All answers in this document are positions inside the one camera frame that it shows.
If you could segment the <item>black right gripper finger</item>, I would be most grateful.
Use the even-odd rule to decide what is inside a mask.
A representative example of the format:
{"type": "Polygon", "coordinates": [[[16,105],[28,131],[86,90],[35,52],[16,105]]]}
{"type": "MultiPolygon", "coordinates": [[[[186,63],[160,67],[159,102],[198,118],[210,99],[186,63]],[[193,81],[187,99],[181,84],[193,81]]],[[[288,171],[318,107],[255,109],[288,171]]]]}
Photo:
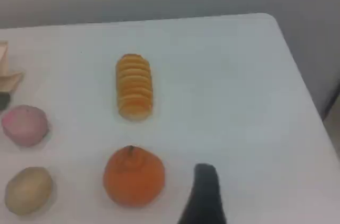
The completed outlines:
{"type": "Polygon", "coordinates": [[[178,223],[227,224],[220,194],[216,168],[207,163],[198,163],[188,201],[178,223]]]}

